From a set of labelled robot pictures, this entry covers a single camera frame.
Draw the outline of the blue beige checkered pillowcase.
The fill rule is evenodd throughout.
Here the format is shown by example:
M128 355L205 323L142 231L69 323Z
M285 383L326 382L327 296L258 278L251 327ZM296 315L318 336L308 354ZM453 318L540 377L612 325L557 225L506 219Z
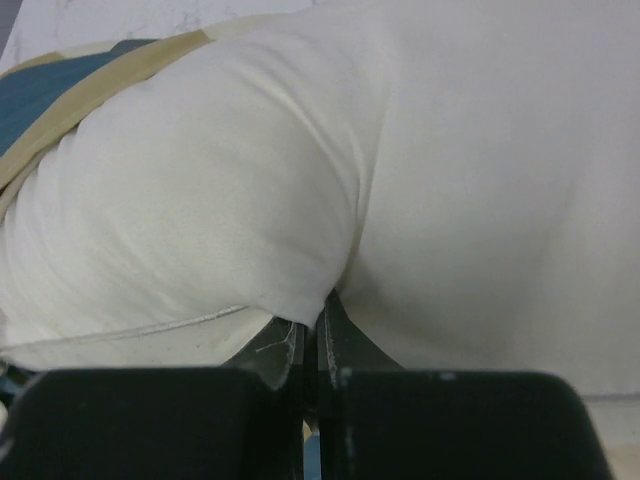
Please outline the blue beige checkered pillowcase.
M136 155L149 166L187 110L218 98L206 79L220 49L276 20L232 18L164 38L89 44L34 58L1 77L1 224L60 218Z

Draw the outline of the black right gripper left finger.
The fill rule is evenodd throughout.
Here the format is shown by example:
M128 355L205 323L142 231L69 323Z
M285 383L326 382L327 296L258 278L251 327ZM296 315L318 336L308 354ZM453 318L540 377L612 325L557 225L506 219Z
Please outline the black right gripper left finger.
M306 330L272 320L218 367L57 370L1 433L5 479L299 479Z

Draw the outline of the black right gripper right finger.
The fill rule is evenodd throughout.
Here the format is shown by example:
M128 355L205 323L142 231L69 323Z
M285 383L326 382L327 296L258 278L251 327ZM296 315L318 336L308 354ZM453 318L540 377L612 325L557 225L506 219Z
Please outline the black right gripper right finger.
M326 479L609 479L589 414L538 372L405 369L349 319L318 318L317 415Z

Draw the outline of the white pillow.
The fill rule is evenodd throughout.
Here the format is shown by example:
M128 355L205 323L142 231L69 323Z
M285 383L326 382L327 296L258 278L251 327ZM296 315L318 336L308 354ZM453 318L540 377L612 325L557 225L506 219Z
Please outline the white pillow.
M206 41L2 201L1 353L219 364L338 290L408 367L639 390L639 5L335 1Z

